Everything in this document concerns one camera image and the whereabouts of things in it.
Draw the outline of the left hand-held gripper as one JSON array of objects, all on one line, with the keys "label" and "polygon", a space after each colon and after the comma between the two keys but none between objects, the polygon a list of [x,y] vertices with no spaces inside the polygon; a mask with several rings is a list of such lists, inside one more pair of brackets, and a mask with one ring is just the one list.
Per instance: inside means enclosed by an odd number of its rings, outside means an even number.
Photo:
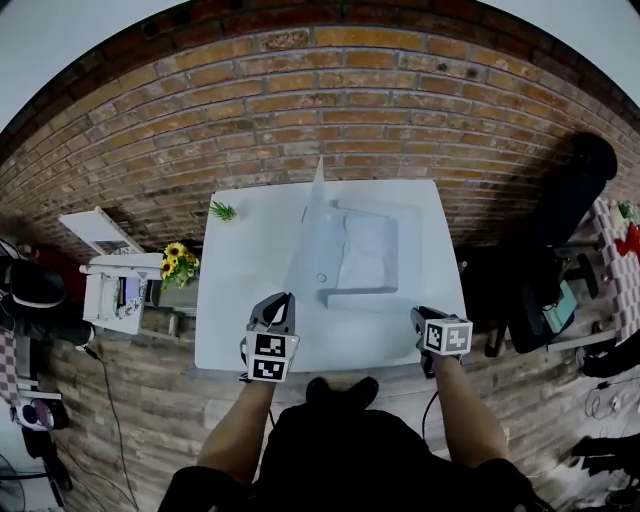
[{"label": "left hand-held gripper", "polygon": [[242,382],[284,382],[297,352],[296,300],[292,293],[274,294],[252,309],[240,342],[246,371]]}]

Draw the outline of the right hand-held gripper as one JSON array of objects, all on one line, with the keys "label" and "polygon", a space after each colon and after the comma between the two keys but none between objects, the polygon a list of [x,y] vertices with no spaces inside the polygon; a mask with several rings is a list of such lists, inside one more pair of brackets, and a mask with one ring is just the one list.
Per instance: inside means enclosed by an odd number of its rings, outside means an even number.
[{"label": "right hand-held gripper", "polygon": [[420,364],[427,379],[435,377],[435,355],[460,360],[470,352],[473,333],[471,321],[426,306],[413,307],[410,319],[418,336],[416,348],[420,353]]}]

